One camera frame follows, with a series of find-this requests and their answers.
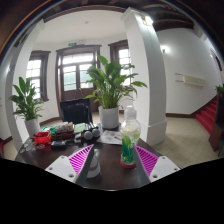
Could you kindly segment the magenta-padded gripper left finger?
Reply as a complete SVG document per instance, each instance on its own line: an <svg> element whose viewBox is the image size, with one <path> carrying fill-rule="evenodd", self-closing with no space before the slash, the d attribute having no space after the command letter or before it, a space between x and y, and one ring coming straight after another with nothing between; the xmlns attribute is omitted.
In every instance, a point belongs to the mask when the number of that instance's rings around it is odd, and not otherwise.
<svg viewBox="0 0 224 224"><path fill-rule="evenodd" d="M46 171L72 183L83 183L94 155L93 145L78 149L70 156L59 156Z"/></svg>

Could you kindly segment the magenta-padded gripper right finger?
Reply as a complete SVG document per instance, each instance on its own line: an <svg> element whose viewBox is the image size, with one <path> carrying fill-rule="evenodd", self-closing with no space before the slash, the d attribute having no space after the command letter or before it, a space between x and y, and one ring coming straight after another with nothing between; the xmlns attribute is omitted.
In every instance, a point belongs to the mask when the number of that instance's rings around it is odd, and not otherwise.
<svg viewBox="0 0 224 224"><path fill-rule="evenodd" d="M134 160L142 182L154 182L180 170L166 156L157 156L152 152L135 145Z"/></svg>

